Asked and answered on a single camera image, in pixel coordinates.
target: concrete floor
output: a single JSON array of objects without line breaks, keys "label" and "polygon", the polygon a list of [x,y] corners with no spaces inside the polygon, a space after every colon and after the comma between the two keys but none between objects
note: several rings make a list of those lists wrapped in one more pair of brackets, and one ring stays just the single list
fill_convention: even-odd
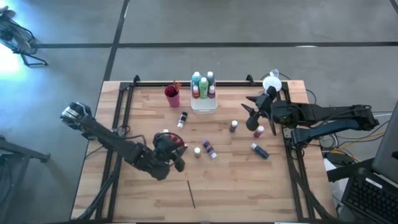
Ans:
[{"label": "concrete floor", "polygon": [[[6,0],[14,20],[44,44],[112,43],[124,0]],[[394,41],[398,15],[387,0],[132,0],[121,43]],[[29,165],[9,223],[69,219],[87,142],[58,114],[71,101],[96,108],[111,49],[39,49],[48,67],[25,67],[0,45],[0,134],[51,153]],[[396,47],[118,49],[110,80],[187,79],[212,70],[220,80],[262,77],[278,68],[305,80],[321,106],[369,104],[391,111],[398,100]],[[363,136],[348,131],[342,136]],[[356,144],[360,159],[379,141]]]}]

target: paint bottle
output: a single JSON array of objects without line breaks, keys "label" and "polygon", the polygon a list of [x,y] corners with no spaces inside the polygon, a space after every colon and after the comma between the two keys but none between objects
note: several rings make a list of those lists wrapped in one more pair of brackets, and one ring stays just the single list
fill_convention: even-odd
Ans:
[{"label": "paint bottle", "polygon": [[206,149],[207,153],[212,159],[217,157],[216,151],[214,151],[213,146],[211,146],[208,140],[203,141],[203,147]]},{"label": "paint bottle", "polygon": [[199,87],[198,86],[195,85],[192,87],[192,95],[195,99],[199,98]]},{"label": "paint bottle", "polygon": [[264,132],[264,127],[263,126],[259,126],[256,131],[254,132],[253,136],[255,138],[260,137],[260,135]]},{"label": "paint bottle", "polygon": [[201,79],[201,75],[199,72],[194,72],[192,75],[192,83],[194,85],[198,85]]},{"label": "paint bottle", "polygon": [[258,153],[261,157],[268,159],[269,154],[267,151],[263,150],[260,146],[258,146],[256,143],[251,144],[250,148],[255,150],[256,153]]},{"label": "paint bottle", "polygon": [[238,127],[238,121],[232,121],[231,126],[229,127],[229,131],[231,133],[234,133],[236,130],[236,127]]},{"label": "paint bottle", "polygon": [[199,96],[201,99],[207,98],[207,92],[209,91],[209,82],[205,77],[200,80],[199,83]]},{"label": "paint bottle", "polygon": [[194,153],[195,153],[195,157],[199,159],[200,156],[201,156],[201,152],[200,152],[201,150],[200,150],[200,148],[199,148],[199,147],[196,147],[193,151],[194,151]]},{"label": "paint bottle", "polygon": [[187,120],[187,116],[188,116],[187,112],[181,113],[180,120],[178,121],[178,125],[177,125],[178,128],[184,127],[185,121]]},{"label": "paint bottle", "polygon": [[207,81],[209,81],[209,86],[214,85],[215,77],[213,72],[207,72]]},{"label": "paint bottle", "polygon": [[216,96],[216,87],[214,87],[213,85],[209,87],[209,94],[208,96],[210,98],[213,98]]}]

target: wooden tabletop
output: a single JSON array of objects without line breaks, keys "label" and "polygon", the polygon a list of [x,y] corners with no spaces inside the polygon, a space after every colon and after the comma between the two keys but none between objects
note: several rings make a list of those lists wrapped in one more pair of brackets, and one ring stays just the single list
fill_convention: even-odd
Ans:
[{"label": "wooden tabletop", "polygon": [[[98,122],[110,128],[118,97],[120,82],[104,82],[96,111]],[[217,87],[218,108],[215,114],[195,115],[190,107],[190,90],[182,88],[180,107],[170,108],[161,87],[134,89],[130,110],[128,136],[143,134],[153,149],[155,133],[168,129],[177,133],[189,145],[183,155],[185,170],[174,167],[163,181],[153,179],[123,162],[118,196],[114,211],[115,222],[273,222],[297,221],[289,171],[282,140],[281,128],[273,136],[266,119],[260,125],[266,128],[259,138],[253,138],[245,125],[248,112],[241,106],[254,103],[245,96],[257,96],[262,87]],[[308,103],[303,81],[289,81],[293,102]],[[188,112],[183,129],[177,128],[181,112]],[[228,131],[232,120],[238,120],[235,133]],[[218,157],[203,151],[202,140],[207,139]],[[270,157],[264,160],[250,145],[256,143]],[[88,152],[98,148],[91,142]],[[201,158],[193,149],[202,148]],[[72,218],[78,217],[91,203],[100,189],[106,150],[101,149],[84,163]],[[305,149],[305,166],[310,188],[321,204],[335,214],[325,166],[318,147]],[[193,202],[188,188],[192,190]],[[303,209],[305,201],[301,194]]]}]

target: keyboard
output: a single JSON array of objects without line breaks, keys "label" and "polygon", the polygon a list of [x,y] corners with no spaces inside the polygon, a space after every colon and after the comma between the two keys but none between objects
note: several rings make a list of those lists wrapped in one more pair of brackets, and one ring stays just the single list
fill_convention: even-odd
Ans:
[{"label": "keyboard", "polygon": [[398,189],[366,169],[349,178],[341,202],[376,223],[398,224]]}]

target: green paint bottle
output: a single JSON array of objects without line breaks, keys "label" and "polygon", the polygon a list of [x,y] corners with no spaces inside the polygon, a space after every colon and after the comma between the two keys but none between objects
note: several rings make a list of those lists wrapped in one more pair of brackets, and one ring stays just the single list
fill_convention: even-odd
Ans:
[{"label": "green paint bottle", "polygon": [[209,91],[209,81],[207,81],[206,77],[203,77],[200,79],[200,83],[199,83],[200,98],[206,99],[208,91]]}]

